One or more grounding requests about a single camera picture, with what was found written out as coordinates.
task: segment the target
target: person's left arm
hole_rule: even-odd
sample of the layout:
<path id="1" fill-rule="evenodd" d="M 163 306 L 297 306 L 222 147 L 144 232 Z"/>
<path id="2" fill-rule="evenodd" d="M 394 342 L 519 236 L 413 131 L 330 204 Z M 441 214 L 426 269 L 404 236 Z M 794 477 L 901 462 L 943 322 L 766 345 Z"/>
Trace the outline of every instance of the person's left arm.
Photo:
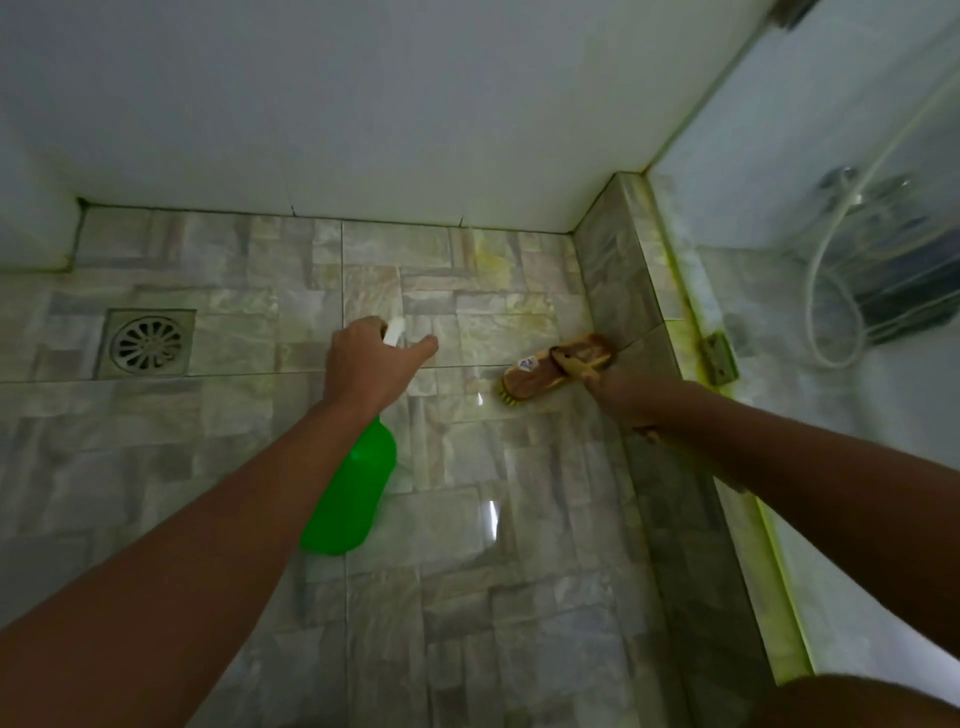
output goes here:
<path id="1" fill-rule="evenodd" d="M 0 632 L 0 725 L 182 726 L 250 635 L 326 484 L 437 350 L 333 338 L 324 400 L 145 536 Z"/>

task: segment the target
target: metal drain grate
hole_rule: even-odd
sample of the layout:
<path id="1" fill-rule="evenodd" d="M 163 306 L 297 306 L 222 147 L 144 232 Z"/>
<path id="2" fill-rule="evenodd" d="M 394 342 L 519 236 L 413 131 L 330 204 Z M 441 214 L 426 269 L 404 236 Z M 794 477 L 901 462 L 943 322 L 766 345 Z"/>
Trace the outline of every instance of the metal drain grate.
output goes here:
<path id="1" fill-rule="evenodd" d="M 108 311 L 97 377 L 184 376 L 195 316 L 174 308 Z"/>
<path id="2" fill-rule="evenodd" d="M 166 316 L 144 316 L 121 328 L 110 342 L 110 359 L 125 372 L 164 374 L 183 355 L 183 329 Z"/>

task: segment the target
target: green bottle body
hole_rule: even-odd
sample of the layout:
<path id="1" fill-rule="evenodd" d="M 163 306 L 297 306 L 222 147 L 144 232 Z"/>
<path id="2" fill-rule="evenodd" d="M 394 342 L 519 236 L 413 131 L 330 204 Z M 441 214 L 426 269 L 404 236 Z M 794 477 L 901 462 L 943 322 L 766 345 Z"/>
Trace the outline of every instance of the green bottle body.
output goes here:
<path id="1" fill-rule="evenodd" d="M 300 535 L 300 547 L 336 556 L 360 546 L 370 533 L 376 506 L 396 467 L 396 442 L 373 420 L 326 486 Z"/>

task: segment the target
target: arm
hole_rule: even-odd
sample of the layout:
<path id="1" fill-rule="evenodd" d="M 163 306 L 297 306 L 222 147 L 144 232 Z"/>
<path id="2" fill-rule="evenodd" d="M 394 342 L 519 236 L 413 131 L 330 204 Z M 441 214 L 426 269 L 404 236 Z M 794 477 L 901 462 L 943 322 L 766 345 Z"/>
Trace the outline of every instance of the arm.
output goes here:
<path id="1" fill-rule="evenodd" d="M 0 632 L 0 725 L 181 726 L 250 635 L 327 482 L 437 350 L 334 334 L 324 400 L 212 490 Z"/>
<path id="2" fill-rule="evenodd" d="M 887 609 L 960 658 L 960 473 L 802 425 L 693 382 L 609 370 L 586 382 L 769 504 Z"/>

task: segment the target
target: round drain grate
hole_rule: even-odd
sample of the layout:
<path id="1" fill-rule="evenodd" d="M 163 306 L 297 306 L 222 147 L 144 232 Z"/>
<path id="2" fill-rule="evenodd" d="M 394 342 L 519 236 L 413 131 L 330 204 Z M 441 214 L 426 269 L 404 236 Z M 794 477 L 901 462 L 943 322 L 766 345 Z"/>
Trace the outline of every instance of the round drain grate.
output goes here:
<path id="1" fill-rule="evenodd" d="M 110 359 L 135 375 L 162 374 L 183 354 L 183 329 L 166 316 L 144 316 L 126 324 L 110 342 Z"/>

